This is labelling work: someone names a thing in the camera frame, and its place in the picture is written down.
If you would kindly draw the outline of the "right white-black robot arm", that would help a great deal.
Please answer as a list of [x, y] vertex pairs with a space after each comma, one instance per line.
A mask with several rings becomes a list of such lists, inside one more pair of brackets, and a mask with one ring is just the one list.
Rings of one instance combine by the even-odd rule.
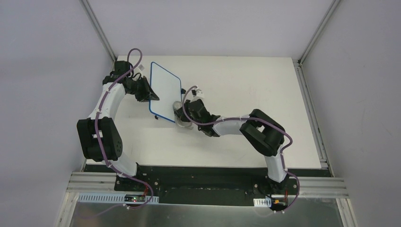
[[244, 136], [265, 157], [270, 191], [279, 194], [286, 190], [288, 174], [282, 149], [287, 133], [263, 111], [254, 109], [249, 115], [227, 120], [223, 116], [210, 114], [201, 99], [184, 103], [176, 101], [173, 110], [176, 122], [181, 127], [191, 128], [194, 123], [208, 137]]

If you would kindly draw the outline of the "blue-framed small whiteboard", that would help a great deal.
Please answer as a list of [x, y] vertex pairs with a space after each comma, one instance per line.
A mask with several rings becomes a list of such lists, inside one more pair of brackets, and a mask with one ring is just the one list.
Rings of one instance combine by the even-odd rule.
[[156, 62], [150, 65], [150, 87], [159, 97], [149, 102], [149, 111], [158, 118], [175, 122], [173, 103], [182, 100], [182, 84], [179, 77]]

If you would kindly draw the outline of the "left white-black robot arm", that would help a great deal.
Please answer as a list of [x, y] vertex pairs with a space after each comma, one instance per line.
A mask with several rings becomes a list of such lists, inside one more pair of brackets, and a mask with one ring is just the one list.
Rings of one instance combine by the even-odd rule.
[[133, 95], [139, 102], [158, 101], [146, 77], [128, 61], [116, 61], [114, 70], [102, 81], [102, 94], [95, 109], [86, 119], [77, 122], [78, 136], [86, 159], [112, 166], [122, 177], [128, 175], [126, 185], [132, 191], [144, 186], [144, 178], [137, 174], [137, 163], [123, 152], [123, 142], [114, 119], [125, 95]]

